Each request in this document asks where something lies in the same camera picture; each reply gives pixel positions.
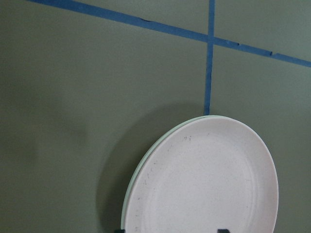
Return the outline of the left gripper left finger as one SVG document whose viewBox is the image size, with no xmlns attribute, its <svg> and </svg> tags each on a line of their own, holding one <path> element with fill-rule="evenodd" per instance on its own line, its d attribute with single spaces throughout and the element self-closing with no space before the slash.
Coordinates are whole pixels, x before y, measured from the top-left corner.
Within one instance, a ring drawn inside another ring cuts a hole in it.
<svg viewBox="0 0 311 233">
<path fill-rule="evenodd" d="M 114 233 L 126 233 L 125 229 L 117 229 Z"/>
</svg>

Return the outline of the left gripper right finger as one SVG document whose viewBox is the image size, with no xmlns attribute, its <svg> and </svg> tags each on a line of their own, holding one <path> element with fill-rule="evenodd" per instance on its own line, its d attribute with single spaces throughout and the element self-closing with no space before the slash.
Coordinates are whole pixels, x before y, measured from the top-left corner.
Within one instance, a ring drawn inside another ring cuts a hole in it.
<svg viewBox="0 0 311 233">
<path fill-rule="evenodd" d="M 229 229 L 218 229 L 217 233 L 230 233 Z"/>
</svg>

